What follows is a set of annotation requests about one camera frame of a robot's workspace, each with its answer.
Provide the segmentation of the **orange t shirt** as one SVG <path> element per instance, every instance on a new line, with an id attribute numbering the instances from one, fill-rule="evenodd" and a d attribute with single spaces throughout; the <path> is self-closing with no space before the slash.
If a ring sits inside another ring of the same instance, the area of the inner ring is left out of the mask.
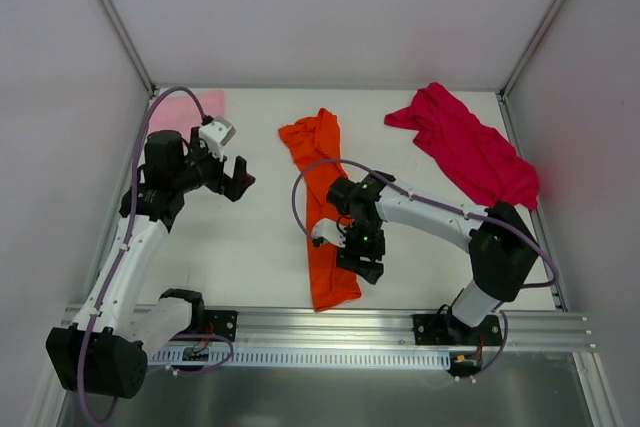
<path id="1" fill-rule="evenodd" d="M 278 130 L 280 140 L 289 150 L 296 167 L 302 171 L 311 164 L 341 156 L 341 133 L 338 118 L 321 108 L 314 116 L 305 117 Z M 330 163 L 313 168 L 304 175 L 306 185 L 305 226 L 311 230 L 323 218 L 336 221 L 335 207 L 326 201 L 330 185 L 346 172 L 341 165 Z M 336 265 L 337 247 L 307 244 L 311 300 L 315 311 L 322 312 L 361 297 L 356 275 Z"/>

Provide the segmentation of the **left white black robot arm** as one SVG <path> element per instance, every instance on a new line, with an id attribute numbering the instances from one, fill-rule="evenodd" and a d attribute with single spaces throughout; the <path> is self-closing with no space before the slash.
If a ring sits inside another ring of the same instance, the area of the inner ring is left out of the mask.
<path id="1" fill-rule="evenodd" d="M 204 333 L 204 299 L 196 291 L 168 289 L 147 314 L 135 319 L 133 313 L 186 195 L 206 188 L 235 202 L 253 185 L 242 157 L 231 175 L 224 171 L 223 149 L 234 134 L 231 124 L 215 120 L 192 128 L 188 139 L 175 130 L 147 136 L 96 284 L 70 326 L 52 328 L 45 343 L 65 390 L 130 399 L 142 386 L 150 357 L 171 338 L 194 340 Z"/>

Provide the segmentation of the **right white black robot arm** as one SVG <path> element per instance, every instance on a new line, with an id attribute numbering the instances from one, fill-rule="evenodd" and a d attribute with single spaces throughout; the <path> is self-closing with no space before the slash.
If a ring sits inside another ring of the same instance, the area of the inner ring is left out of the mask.
<path id="1" fill-rule="evenodd" d="M 517 297 L 540 256 L 531 232 L 508 203 L 450 205 L 379 171 L 359 182 L 338 178 L 326 200 L 349 222 L 340 226 L 326 218 L 317 221 L 311 231 L 313 246 L 336 246 L 337 266 L 370 284 L 376 284 L 384 270 L 383 227 L 388 223 L 435 236 L 468 254 L 472 279 L 443 320 L 445 336 L 456 344 L 469 342 L 487 315 Z"/>

